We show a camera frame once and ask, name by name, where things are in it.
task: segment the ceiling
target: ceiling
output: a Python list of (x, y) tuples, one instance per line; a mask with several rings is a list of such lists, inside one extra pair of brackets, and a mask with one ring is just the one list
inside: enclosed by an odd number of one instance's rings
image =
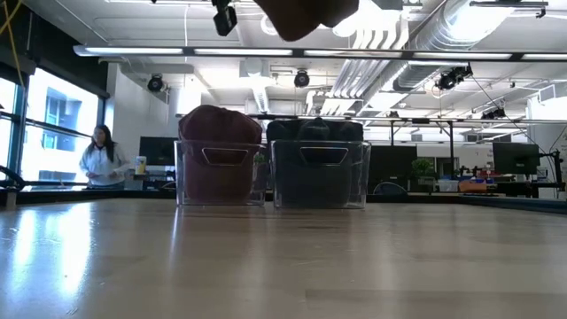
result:
[[(227, 37), (216, 34), (212, 17), (213, 7), (179, 5), (149, 5), (110, 3), (105, 0), (25, 0), (32, 10), (61, 28), (81, 43), (88, 45), (143, 45), (143, 46), (244, 46), (244, 47), (352, 47), (354, 36), (341, 38), (329, 29), (317, 29), (295, 43), (286, 43), (278, 36), (267, 35), (260, 28), (262, 12), (258, 8), (238, 7), (238, 25)], [(420, 21), (441, 1), (423, 0), (423, 8), (409, 15), (409, 29)], [(488, 37), (477, 43), (473, 50), (510, 51), (542, 50), (565, 51), (567, 37), (567, 2), (549, 0), (548, 15), (535, 19), (536, 11), (516, 11)], [(187, 15), (187, 42), (185, 42), (184, 16)], [(240, 58), (143, 58), (128, 63), (191, 64), (201, 74), (209, 91), (220, 105), (243, 105), (252, 99), (252, 91), (238, 87)], [(332, 86), (341, 71), (344, 60), (326, 59), (272, 59), (270, 73), (278, 74), (274, 86), (268, 87), (270, 99), (305, 101), (308, 89), (295, 89), (293, 78), (297, 69), (305, 68), (313, 86)], [(478, 83), (491, 97), (505, 96), (510, 116), (524, 113), (525, 98), (533, 88), (548, 85), (547, 80), (567, 79), (567, 66), (555, 63), (473, 63)], [(171, 81), (182, 81), (173, 76)], [(467, 80), (455, 90), (442, 95), (425, 83), (420, 94), (404, 99), (402, 112), (425, 115), (449, 110), (451, 116), (486, 105), (490, 99), (478, 84)]]

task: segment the wooden table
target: wooden table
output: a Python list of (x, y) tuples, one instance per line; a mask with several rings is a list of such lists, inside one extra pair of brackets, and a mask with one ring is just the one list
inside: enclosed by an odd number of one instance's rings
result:
[(567, 219), (112, 199), (0, 214), (0, 318), (564, 318)]

